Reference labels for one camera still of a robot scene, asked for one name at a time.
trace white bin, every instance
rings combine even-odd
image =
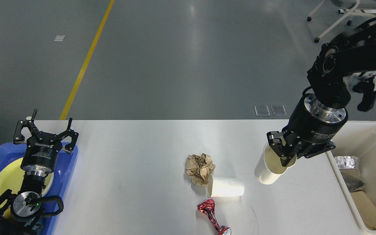
[[[363,191],[376,206],[376,122],[349,121],[334,136],[336,148],[327,153],[330,164],[342,188],[361,233],[375,234],[367,229],[352,200],[333,156],[358,156],[361,180],[365,183]]]

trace plastic bin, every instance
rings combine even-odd
[[[15,145],[13,143],[5,143],[0,145],[0,172],[11,162],[15,161],[16,159],[22,158],[24,156],[26,147],[26,144]],[[72,177],[73,169],[75,168],[77,154],[77,146],[75,146],[75,149],[71,154],[65,153],[63,151],[59,152],[59,157],[56,163],[55,170],[53,172],[53,184],[50,187],[47,196],[59,195],[61,198],[64,197],[67,185]],[[47,212],[53,212],[57,210],[56,202],[47,203],[45,204],[45,207]],[[51,235],[53,233],[57,218],[58,216],[47,217],[44,219],[45,226],[43,227],[41,235]]]
[[[376,206],[376,122],[349,121],[334,136],[336,148],[327,153],[330,164],[340,184],[342,192],[349,204],[355,221],[363,234],[376,234],[376,230],[370,230],[359,215],[358,209],[352,200],[351,194],[346,188],[334,156],[358,156],[361,180],[365,183],[363,191]]]

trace crumpled brown paper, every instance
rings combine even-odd
[[[215,165],[210,155],[203,153],[201,156],[189,155],[185,162],[185,173],[191,178],[193,184],[206,186],[209,174],[213,174]]]

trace robotiq logo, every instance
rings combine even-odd
[[[42,146],[42,147],[48,147],[48,148],[53,148],[53,145],[47,145],[47,144],[42,144],[42,143],[36,143],[37,146]]]

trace metal plate on floor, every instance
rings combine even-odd
[[[65,40],[65,37],[66,35],[57,35],[55,37],[55,40],[53,40],[54,42],[63,42],[63,40]]]
[[[287,112],[283,105],[271,105],[272,112],[275,116],[286,116]]]
[[[258,117],[271,116],[267,105],[255,105],[255,112],[256,112],[256,116]]]

